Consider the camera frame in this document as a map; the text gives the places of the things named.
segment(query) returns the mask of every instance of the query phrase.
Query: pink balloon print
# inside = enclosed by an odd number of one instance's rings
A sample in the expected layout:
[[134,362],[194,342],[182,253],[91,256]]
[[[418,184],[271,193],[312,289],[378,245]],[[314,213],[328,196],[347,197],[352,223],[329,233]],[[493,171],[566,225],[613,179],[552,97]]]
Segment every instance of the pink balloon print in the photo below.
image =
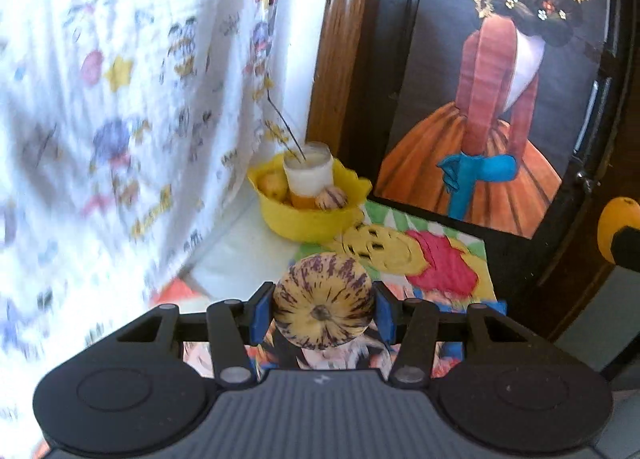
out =
[[80,77],[88,86],[93,87],[100,81],[103,60],[104,56],[102,56],[100,51],[91,51],[84,59],[84,62],[82,62]]

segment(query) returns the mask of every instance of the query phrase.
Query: red sleeve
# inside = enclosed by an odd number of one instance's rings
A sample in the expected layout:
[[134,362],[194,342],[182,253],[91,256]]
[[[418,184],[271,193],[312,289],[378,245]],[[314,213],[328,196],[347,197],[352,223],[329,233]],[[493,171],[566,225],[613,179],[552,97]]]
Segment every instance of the red sleeve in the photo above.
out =
[[524,149],[529,139],[533,109],[536,106],[538,95],[538,75],[533,78],[529,86],[520,95],[511,108],[511,128],[509,130],[509,143],[507,153],[513,155],[518,166],[522,162]]
[[462,152],[466,155],[482,155],[486,150],[489,129],[509,92],[517,45],[511,20],[497,15],[484,20],[462,139]]

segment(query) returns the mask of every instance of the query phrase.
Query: metal screw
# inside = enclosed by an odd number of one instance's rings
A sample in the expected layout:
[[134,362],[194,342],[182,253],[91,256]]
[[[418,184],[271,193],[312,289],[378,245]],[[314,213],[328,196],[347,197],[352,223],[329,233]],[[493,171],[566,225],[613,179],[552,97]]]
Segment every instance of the metal screw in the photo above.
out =
[[410,367],[409,365],[404,365],[400,367],[396,373],[394,373],[394,378],[396,378],[401,383],[420,383],[424,381],[425,374],[422,369],[418,367]]
[[220,373],[220,379],[225,383],[238,385],[251,379],[251,372],[244,367],[227,367]]

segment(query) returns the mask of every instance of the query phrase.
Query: twig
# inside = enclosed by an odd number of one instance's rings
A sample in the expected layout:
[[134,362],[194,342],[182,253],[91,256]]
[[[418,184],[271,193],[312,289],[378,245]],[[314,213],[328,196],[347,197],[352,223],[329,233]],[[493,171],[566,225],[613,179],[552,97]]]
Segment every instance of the twig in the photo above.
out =
[[282,122],[284,123],[284,126],[287,128],[287,132],[289,132],[289,135],[291,136],[291,139],[293,139],[293,142],[296,144],[296,147],[298,147],[298,150],[300,150],[300,154],[302,155],[302,159],[304,159],[306,161],[306,155],[305,153],[302,151],[302,147],[300,146],[300,143],[298,143],[298,140],[296,139],[296,136],[293,135],[293,132],[291,132],[291,128],[289,126],[289,123],[287,123],[287,120],[284,119],[284,116],[282,115],[282,113],[278,110],[278,107],[274,105],[274,103],[271,101],[271,93],[269,92],[269,89],[267,89],[267,101],[270,103],[270,105],[273,107],[273,110],[275,110],[278,113],[278,116],[280,116],[280,119],[282,120]]

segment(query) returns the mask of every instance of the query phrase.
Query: orange skirt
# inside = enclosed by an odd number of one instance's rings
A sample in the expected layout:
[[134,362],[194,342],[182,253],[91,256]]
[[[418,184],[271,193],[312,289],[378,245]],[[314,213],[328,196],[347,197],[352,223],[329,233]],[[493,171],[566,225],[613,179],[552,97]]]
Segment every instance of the orange skirt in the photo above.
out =
[[[447,215],[449,194],[436,165],[462,147],[466,116],[454,103],[442,106],[414,126],[385,157],[376,195]],[[485,155],[506,153],[509,123],[498,121],[489,133]],[[530,239],[538,229],[561,179],[530,142],[513,181],[478,181],[465,221]]]

